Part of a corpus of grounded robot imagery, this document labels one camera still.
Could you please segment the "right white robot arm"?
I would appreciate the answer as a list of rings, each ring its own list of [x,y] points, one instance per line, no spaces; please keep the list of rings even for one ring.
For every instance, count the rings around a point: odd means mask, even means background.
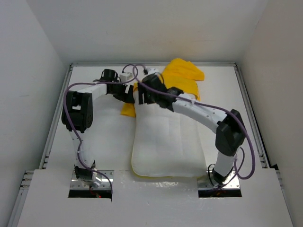
[[[163,109],[187,116],[215,134],[217,160],[212,169],[213,179],[223,185],[233,170],[234,158],[245,139],[241,114],[204,105],[177,87],[167,88],[156,74],[149,74],[139,82],[139,104],[156,103]]]

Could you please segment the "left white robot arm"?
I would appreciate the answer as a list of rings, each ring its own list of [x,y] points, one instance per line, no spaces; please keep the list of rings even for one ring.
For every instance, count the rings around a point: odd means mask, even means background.
[[[115,70],[104,69],[99,79],[91,83],[74,83],[64,92],[62,123],[72,138],[75,175],[89,187],[97,188],[104,179],[109,179],[96,169],[90,145],[84,141],[84,135],[93,123],[93,103],[101,96],[112,95],[119,101],[133,104],[133,85],[129,84],[133,80],[134,75],[130,72],[118,74]]]

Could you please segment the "yellow pillowcase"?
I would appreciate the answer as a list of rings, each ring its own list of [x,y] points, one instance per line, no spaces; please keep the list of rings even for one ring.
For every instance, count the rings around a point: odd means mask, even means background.
[[[205,74],[192,62],[175,58],[165,67],[161,75],[163,76],[161,81],[167,88],[177,87],[200,100],[197,82],[203,81]]]

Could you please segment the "white pillow yellow edge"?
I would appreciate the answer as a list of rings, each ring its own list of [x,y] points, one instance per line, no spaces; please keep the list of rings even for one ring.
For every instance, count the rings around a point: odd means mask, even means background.
[[[89,130],[100,170],[132,170],[144,177],[200,177],[206,163],[197,123],[156,104],[135,104],[135,117],[121,114],[111,96],[94,103]]]

